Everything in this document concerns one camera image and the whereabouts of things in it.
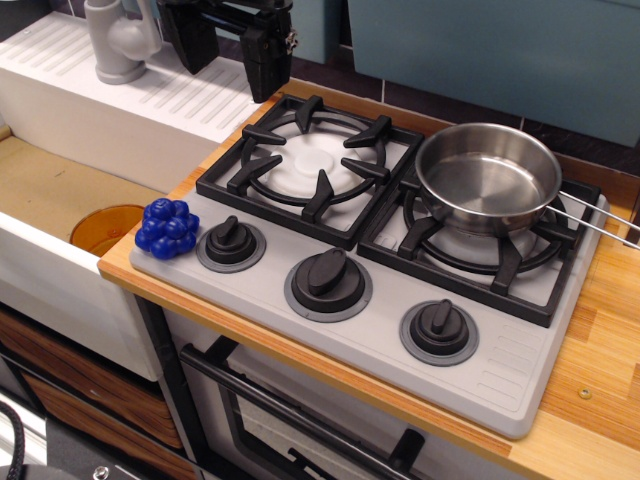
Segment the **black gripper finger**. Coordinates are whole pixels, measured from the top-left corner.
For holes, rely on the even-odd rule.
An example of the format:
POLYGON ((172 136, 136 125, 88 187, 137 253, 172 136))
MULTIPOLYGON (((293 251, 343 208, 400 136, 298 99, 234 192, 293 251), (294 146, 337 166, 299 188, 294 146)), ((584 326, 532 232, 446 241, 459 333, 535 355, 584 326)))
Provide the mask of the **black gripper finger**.
POLYGON ((256 103, 265 102, 289 82, 293 37, 288 10, 259 12, 240 36, 243 64, 256 103))
POLYGON ((219 55, 213 22, 206 18, 207 3, 161 3, 160 16, 169 41, 182 65, 195 75, 219 55))

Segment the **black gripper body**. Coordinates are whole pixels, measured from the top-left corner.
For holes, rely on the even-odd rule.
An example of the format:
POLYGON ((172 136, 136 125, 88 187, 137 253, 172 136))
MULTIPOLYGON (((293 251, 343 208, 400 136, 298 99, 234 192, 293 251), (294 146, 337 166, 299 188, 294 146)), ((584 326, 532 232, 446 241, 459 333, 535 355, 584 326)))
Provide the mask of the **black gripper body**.
POLYGON ((177 20, 248 25, 288 14, 291 1, 157 1, 161 14, 177 20))

